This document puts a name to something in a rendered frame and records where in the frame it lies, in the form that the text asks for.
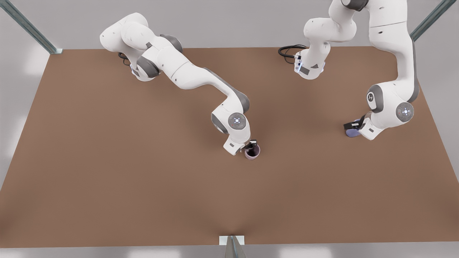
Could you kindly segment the pink cup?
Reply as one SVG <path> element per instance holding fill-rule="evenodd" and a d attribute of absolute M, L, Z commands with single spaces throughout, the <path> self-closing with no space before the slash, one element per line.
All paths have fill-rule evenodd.
<path fill-rule="evenodd" d="M 244 152 L 245 152 L 245 157 L 248 160 L 254 160 L 260 154 L 260 146 L 259 145 L 255 145 L 253 148 L 245 148 Z"/>

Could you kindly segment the silver frame post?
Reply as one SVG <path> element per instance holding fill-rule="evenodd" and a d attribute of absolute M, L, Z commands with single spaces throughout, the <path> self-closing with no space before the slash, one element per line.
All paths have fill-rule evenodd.
<path fill-rule="evenodd" d="M 412 31 L 411 39 L 415 42 L 425 33 L 457 0 L 441 0 L 430 14 Z"/>
<path fill-rule="evenodd" d="M 225 245 L 224 258 L 246 258 L 242 249 L 245 245 L 244 235 L 219 236 L 219 245 Z"/>
<path fill-rule="evenodd" d="M 0 0 L 0 7 L 15 20 L 33 39 L 35 39 L 49 54 L 62 54 L 62 48 L 56 48 L 43 34 L 10 2 Z"/>

